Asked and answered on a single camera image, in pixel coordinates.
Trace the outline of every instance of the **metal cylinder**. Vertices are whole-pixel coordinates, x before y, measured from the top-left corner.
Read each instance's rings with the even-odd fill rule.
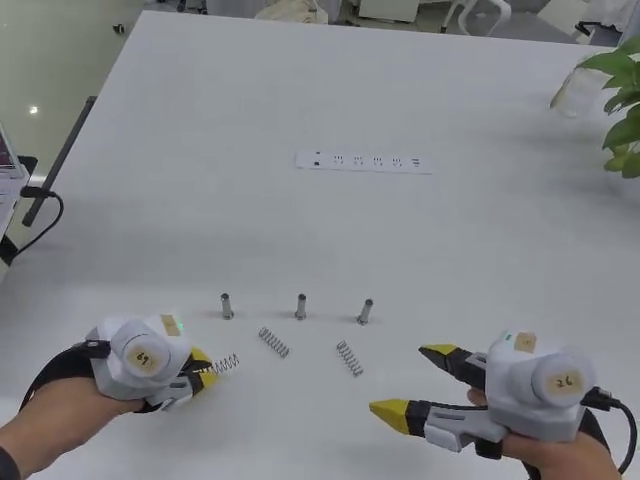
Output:
[[[298,295],[298,308],[295,315],[298,320],[307,318],[307,296],[304,293]]]
[[[228,293],[220,295],[222,301],[222,318],[225,320],[231,320],[233,318],[233,310],[231,310],[231,300]]]
[[[362,307],[362,312],[356,318],[356,321],[360,325],[366,325],[369,323],[369,314],[371,313],[371,308],[373,307],[373,300],[367,298],[364,302],[364,306]]]

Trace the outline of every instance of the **power strip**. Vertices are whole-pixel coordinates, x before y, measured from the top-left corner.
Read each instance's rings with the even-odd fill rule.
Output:
[[[311,170],[344,170],[351,172],[414,173],[430,175],[432,168],[423,157],[406,155],[365,155],[322,151],[296,153],[296,167]]]

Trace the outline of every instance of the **human hand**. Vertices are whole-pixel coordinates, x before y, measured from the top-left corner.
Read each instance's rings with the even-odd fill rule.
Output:
[[[474,405],[486,405],[484,393],[469,390]],[[533,465],[542,480],[620,480],[611,455],[600,443],[578,432],[571,443],[545,443],[509,434],[503,440],[503,454]]]
[[[92,378],[56,380],[37,390],[0,429],[0,446],[27,478],[86,443],[117,416],[142,405],[142,400],[123,402],[103,396]]]

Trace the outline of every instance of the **sleeve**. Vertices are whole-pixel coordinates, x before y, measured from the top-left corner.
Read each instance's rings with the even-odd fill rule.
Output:
[[[0,447],[0,480],[20,480],[18,465],[2,447]]]

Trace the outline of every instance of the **metal spring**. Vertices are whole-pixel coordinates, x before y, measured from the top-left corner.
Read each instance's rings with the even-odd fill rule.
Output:
[[[216,375],[220,375],[221,373],[231,370],[238,365],[240,365],[240,359],[235,353],[232,353],[227,358],[213,362],[209,368],[201,368],[199,370],[195,370],[193,373],[214,373]]]
[[[227,370],[237,367],[240,364],[240,359],[235,353],[232,353],[227,358],[224,358],[218,362],[214,362],[211,367],[211,371],[216,375],[220,375]]]
[[[289,355],[289,347],[282,340],[276,337],[267,327],[262,327],[258,332],[258,336],[282,358]]]
[[[336,345],[336,350],[338,350],[338,353],[342,357],[342,360],[344,360],[344,363],[347,365],[349,370],[351,370],[351,373],[354,377],[362,375],[362,372],[364,372],[364,370],[360,366],[360,362],[358,361],[356,356],[351,351],[351,347],[347,345],[347,342],[345,342],[344,340],[341,341],[338,345]]]

